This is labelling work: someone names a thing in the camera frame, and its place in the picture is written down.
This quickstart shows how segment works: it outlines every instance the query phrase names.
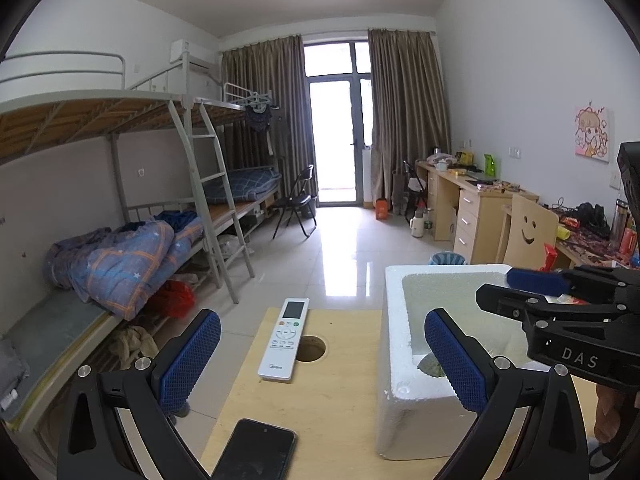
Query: bed ladder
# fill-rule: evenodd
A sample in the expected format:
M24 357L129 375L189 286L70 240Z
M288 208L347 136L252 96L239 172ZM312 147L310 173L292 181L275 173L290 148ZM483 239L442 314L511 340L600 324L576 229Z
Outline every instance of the bed ladder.
M200 111L200 115L202 116L202 120L204 121L205 126L207 127L206 135L193 135L191 131L191 121L185 121L187 124L187 128L182 124L182 120L180 115L178 114L178 110L175 108L175 104L173 101L168 102L169 112L174 120L175 126L178 129L178 134L180 135L180 139L182 140L182 145L184 146L184 151L187 155L187 160L189 163L189 173L191 177L191 187L193 189L193 198L196 205L196 211L198 216L202 219L204 224L204 245L205 252L207 255L207 261L209 262L209 268L213 273L214 280L216 282L216 286L220 288L220 274L222 275L222 279L226 283L226 288L229 291L229 296L234 303L239 303L238 294L234 289L233 283L231 283L231 278L229 277L228 268L233 263L233 261L240 255L244 256L244 262L246 264L246 268L249 271L249 276L252 278L255 277L254 267L251 264L251 258L249 257L249 249L246 246L244 241L244 235L242 234L242 228L240 227L240 221L238 219L238 213L236 212L236 204L234 202L234 197L231 193L231 186L229 185L229 177L226 173L226 165L225 159L222 155L222 148L220 147L220 140L216 135L216 130L211 123L211 119L207 114L207 109L204 104L200 104L198 110ZM196 162L195 153L193 151L193 139L212 139L213 144L216 150L216 161L218 163L219 173L215 173L210 176L206 176L202 178L200 176L200 171L198 170L198 164ZM220 244L218 243L218 237L216 236L215 229L213 227L213 220L211 219L211 215L209 213L209 204L207 203L207 198L204 194L204 188L202 184L208 182L210 180L214 180L216 178L221 178L223 186L225 188L226 194L226 204L228 205L229 211L231 211L231 217L234 222L234 226L236 228L236 236L238 237L238 241L240 243L239 249L232 254L228 259L224 259L222 255L222 250L220 249Z

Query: wall outlet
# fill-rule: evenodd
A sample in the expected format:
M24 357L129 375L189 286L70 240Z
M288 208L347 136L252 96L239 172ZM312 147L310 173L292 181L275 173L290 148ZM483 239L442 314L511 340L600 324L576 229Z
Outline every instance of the wall outlet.
M620 172L618 170L611 171L611 179L609 180L609 187L613 189L620 189L622 185L622 178L620 177Z

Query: remote control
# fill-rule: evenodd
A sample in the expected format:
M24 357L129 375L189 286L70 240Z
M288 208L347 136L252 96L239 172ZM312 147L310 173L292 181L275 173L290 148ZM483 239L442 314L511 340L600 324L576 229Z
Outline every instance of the remote control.
M290 381L293 363L305 325L308 298L287 298L262 356L258 375L273 381Z

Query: cartoon girl painting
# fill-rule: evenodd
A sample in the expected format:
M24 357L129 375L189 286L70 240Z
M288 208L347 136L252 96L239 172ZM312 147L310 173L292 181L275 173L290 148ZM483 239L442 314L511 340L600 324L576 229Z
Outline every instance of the cartoon girl painting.
M608 124L604 119L604 112L604 108L594 110L589 103L589 106L580 110L576 115L576 155L588 156L604 162L609 161Z

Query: wooden chair with smiley face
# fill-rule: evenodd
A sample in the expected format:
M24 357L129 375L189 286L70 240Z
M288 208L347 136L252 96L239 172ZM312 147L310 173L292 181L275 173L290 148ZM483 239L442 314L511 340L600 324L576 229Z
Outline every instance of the wooden chair with smiley face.
M514 195L511 230L504 263L523 269L545 265L545 244L556 245L558 215L524 197Z

